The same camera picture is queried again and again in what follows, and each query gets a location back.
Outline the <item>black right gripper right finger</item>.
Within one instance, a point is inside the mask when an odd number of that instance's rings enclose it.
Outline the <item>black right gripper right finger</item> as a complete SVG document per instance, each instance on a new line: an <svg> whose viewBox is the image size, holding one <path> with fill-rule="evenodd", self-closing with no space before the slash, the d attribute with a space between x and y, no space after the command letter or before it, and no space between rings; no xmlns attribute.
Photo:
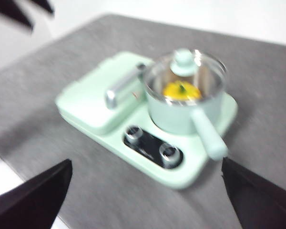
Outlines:
<svg viewBox="0 0 286 229"><path fill-rule="evenodd" d="M232 159L222 161L229 200L244 229L286 229L286 190Z"/></svg>

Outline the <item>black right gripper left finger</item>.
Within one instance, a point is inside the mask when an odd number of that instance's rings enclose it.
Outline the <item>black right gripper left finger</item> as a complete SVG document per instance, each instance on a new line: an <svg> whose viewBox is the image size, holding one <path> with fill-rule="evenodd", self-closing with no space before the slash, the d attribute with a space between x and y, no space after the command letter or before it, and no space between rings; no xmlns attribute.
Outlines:
<svg viewBox="0 0 286 229"><path fill-rule="evenodd" d="M0 229L50 229L66 198L72 161L65 159L0 195Z"/></svg>

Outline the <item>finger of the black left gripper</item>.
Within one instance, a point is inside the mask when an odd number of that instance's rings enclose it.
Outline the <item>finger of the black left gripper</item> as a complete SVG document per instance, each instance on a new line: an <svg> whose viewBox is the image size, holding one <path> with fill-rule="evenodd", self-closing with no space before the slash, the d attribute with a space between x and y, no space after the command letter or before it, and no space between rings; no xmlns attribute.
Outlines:
<svg viewBox="0 0 286 229"><path fill-rule="evenodd" d="M24 14L21 8L13 0L0 0L0 14L16 21L28 30L33 31L33 24L28 16Z"/></svg>
<svg viewBox="0 0 286 229"><path fill-rule="evenodd" d="M47 0L33 0L33 2L37 4L39 7L43 8L48 13L50 14L54 13L53 7L50 5L50 3Z"/></svg>

